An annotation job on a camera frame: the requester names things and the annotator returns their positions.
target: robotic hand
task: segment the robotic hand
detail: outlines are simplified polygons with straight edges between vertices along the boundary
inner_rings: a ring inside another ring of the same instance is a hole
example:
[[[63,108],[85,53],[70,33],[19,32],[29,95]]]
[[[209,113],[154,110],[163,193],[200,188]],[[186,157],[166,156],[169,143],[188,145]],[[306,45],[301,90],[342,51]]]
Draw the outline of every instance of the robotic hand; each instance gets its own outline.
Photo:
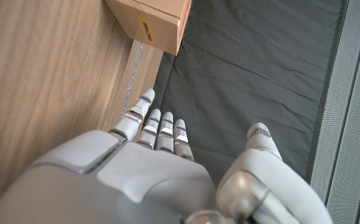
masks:
[[[264,124],[249,129],[217,191],[170,112],[158,131],[153,110],[132,142],[153,100],[149,89],[109,133],[89,131],[31,164],[0,198],[0,223],[332,223]]]

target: wood grain surface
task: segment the wood grain surface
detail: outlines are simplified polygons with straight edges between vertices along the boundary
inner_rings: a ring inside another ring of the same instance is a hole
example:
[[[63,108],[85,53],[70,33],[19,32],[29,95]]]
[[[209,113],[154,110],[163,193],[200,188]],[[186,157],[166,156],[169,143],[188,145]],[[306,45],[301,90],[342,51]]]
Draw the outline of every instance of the wood grain surface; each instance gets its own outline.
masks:
[[[0,195],[43,153],[118,121],[139,47],[102,0],[0,0]],[[143,45],[127,106],[161,56]]]

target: dark gray cloth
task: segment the dark gray cloth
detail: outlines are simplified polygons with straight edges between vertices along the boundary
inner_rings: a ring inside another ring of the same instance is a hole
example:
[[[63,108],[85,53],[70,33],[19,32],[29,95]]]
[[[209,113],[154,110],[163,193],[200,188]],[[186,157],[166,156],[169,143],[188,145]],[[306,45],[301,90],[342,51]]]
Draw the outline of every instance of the dark gray cloth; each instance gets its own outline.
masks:
[[[177,57],[164,54],[152,108],[186,122],[218,184],[251,124],[268,126],[305,177],[340,1],[193,0]]]

